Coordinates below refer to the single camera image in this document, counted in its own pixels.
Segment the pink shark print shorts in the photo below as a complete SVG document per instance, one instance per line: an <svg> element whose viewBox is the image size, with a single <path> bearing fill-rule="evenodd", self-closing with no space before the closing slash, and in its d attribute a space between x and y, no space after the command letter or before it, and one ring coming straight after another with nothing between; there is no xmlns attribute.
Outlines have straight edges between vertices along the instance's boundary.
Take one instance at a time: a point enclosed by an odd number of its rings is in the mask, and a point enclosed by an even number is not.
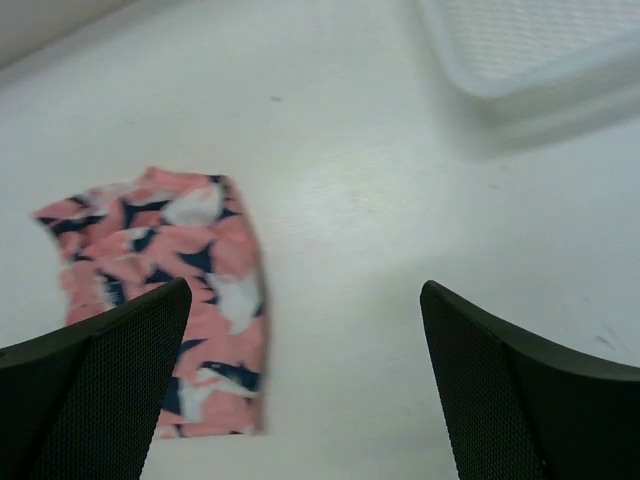
<svg viewBox="0 0 640 480"><path fill-rule="evenodd" d="M34 216L62 260L68 324L174 279L187 282L190 314L158 437L261 428L267 294L258 242L229 177L152 167L134 180L53 202Z"/></svg>

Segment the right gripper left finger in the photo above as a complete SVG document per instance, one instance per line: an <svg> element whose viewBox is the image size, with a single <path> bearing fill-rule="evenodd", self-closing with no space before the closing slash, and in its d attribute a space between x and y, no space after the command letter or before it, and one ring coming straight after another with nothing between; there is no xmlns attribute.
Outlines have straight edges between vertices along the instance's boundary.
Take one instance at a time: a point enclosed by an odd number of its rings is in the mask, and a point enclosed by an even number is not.
<svg viewBox="0 0 640 480"><path fill-rule="evenodd" d="M139 478L190 306L175 279L3 348L2 478Z"/></svg>

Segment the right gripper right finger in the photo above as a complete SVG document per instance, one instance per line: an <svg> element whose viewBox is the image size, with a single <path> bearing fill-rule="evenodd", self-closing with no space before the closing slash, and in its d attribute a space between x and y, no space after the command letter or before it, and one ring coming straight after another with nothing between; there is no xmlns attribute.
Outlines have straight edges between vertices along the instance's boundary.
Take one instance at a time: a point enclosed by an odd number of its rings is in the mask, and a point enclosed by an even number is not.
<svg viewBox="0 0 640 480"><path fill-rule="evenodd" d="M433 280L420 305L459 478L638 478L638 368L547 340Z"/></svg>

